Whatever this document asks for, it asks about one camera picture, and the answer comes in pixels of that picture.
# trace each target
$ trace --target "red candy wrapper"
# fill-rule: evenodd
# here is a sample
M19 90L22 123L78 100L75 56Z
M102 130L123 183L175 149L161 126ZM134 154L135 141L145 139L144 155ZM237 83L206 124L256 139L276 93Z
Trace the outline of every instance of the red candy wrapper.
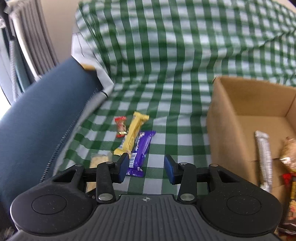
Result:
M125 116L118 116L114 118L114 121L117 124L117 134L116 137L124 137L127 134L126 131L126 117Z

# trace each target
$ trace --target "zipper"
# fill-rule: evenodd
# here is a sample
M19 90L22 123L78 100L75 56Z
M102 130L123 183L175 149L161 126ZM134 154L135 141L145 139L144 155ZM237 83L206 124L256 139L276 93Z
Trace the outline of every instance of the zipper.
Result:
M46 166L46 168L45 168L45 170L44 170L44 172L43 172L43 175L42 175L42 177L41 177L40 182L43 182L43 181L45 180L45 178L46 178L46 176L47 176L47 173L48 173L48 170L50 169L50 167L51 167L51 165L52 165L52 162L55 160L56 155L57 155L57 153L59 152L61 146L64 144L64 142L65 142L67 136L69 135L69 133L72 132L72 130L73 130L74 126L76 125L76 123L77 123L79 117L81 116L82 111L84 110L86 104L89 103L90 100L91 100L91 99L92 99L92 98L93 98L98 92L99 92L99 89L96 88L95 91L92 93L91 97L85 102L83 108L81 109L81 111L80 111L79 114L77 115L76 119L71 123L71 125L70 125L69 128L68 128L68 130L67 130L66 133L63 135L63 137L62 137L60 143L59 143L59 144L57 145L57 147L55 148L54 153L52 154L52 156L51 156L51 158L50 158L50 160L49 160L49 162L48 162L48 164L47 164L47 166Z

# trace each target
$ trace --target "purple candy bar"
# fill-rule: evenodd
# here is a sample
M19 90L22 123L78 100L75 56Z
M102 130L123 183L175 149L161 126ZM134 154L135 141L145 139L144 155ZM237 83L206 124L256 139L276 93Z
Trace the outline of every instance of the purple candy bar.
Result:
M141 169L147 151L150 146L151 138L155 135L156 131L140 131L139 137L130 158L129 168L127 170L127 175L135 177L143 177L144 172Z

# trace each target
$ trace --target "crosshair logo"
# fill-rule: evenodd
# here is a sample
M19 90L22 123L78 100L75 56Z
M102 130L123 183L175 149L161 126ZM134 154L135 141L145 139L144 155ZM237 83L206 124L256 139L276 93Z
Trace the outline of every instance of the crosshair logo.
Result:
M148 201L151 200L151 198L149 198L149 197L144 197L142 200L143 200L144 202L148 202Z

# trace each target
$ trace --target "gingham fabric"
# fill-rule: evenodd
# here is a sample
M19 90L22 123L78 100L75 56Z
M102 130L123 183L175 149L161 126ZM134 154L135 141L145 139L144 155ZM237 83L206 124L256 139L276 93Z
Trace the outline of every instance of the gingham fabric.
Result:
M270 0L93 1L80 4L76 19L115 89L82 124L60 170L116 149L116 116L129 125L134 111L148 114L142 130L157 132L145 177L114 184L117 194L177 194L165 154L197 167L211 162L205 123L215 76L295 85L296 18Z

